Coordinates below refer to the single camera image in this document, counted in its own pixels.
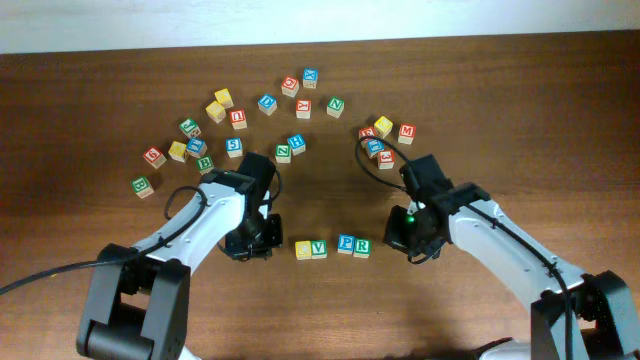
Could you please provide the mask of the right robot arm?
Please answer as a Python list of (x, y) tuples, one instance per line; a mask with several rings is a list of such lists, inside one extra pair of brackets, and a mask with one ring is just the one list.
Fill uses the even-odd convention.
[(411, 202), (392, 208), (384, 241), (417, 265), (446, 244), (470, 254), (505, 285), (530, 316), (530, 339), (506, 338), (479, 359), (636, 359), (639, 316), (632, 293), (612, 271), (587, 273), (518, 227), (473, 183), (455, 186), (425, 156), (399, 173)]

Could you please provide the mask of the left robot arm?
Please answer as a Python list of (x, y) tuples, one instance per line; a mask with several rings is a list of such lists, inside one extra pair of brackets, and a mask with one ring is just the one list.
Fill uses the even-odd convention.
[(98, 255), (78, 334), (90, 359), (193, 358), (186, 346), (191, 277), (215, 249), (236, 261), (266, 259), (283, 244), (272, 213), (275, 164), (248, 153), (235, 171), (214, 169), (167, 223), (131, 247)]

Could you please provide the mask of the yellow C block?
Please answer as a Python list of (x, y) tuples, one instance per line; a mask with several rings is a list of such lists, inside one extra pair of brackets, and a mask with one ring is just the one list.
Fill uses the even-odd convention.
[(309, 240), (297, 241), (295, 243), (295, 255), (297, 260), (308, 260), (312, 258), (312, 246)]

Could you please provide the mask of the blue P block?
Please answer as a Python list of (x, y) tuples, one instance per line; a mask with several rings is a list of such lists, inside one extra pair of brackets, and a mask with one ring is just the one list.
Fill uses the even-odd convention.
[(352, 255), (354, 253), (356, 238), (348, 234), (340, 234), (338, 238), (337, 252)]

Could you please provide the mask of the green V block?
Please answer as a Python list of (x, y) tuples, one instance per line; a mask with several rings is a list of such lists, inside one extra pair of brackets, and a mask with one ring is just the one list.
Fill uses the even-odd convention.
[(325, 240), (311, 241), (311, 258), (323, 259), (327, 257), (327, 243)]

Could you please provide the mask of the green R block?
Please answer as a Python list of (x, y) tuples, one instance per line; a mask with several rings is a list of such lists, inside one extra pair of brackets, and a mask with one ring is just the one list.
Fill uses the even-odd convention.
[(369, 258), (371, 255), (371, 241), (357, 238), (354, 242), (353, 256), (357, 258)]

